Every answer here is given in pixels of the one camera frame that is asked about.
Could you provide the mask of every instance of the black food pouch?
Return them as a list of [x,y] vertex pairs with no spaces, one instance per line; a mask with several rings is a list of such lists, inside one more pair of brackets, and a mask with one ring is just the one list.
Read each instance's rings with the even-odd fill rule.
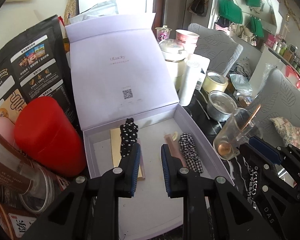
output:
[[56,15],[20,33],[0,50],[0,117],[15,123],[23,108],[40,96],[53,97],[81,131]]

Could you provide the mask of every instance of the glass mug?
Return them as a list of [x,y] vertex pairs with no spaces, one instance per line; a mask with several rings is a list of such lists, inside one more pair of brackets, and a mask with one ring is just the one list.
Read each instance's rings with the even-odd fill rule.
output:
[[253,136],[262,138],[260,123],[256,117],[249,121],[251,116],[252,113],[242,107],[233,111],[213,141],[213,147],[221,159],[231,160],[238,156],[240,154],[239,146],[249,142],[249,138]]

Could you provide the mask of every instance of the red canister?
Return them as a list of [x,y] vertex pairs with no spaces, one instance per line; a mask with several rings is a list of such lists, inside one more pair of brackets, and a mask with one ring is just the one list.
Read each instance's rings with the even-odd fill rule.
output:
[[31,158],[66,177],[86,166],[82,140],[52,97],[31,101],[19,114],[14,138]]

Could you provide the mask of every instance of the metal bowl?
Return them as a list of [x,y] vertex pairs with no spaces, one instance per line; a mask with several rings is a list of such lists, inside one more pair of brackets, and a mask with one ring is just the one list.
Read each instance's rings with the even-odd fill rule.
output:
[[235,101],[227,94],[220,91],[211,91],[208,95],[207,112],[216,121],[228,120],[234,109],[237,108]]

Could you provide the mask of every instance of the white box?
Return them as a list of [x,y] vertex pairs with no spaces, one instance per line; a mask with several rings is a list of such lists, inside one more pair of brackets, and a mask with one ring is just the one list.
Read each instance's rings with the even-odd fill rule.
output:
[[[128,117],[139,126],[146,179],[138,181],[133,198],[119,199],[121,239],[126,240],[149,239],[183,223],[183,200],[170,199],[165,190],[165,134],[191,134],[203,176],[224,176],[233,184],[207,138],[178,103],[151,30],[153,19],[154,14],[116,15],[66,27],[74,98],[92,178],[113,168],[110,129]],[[122,90],[128,88],[133,98],[124,99]]]

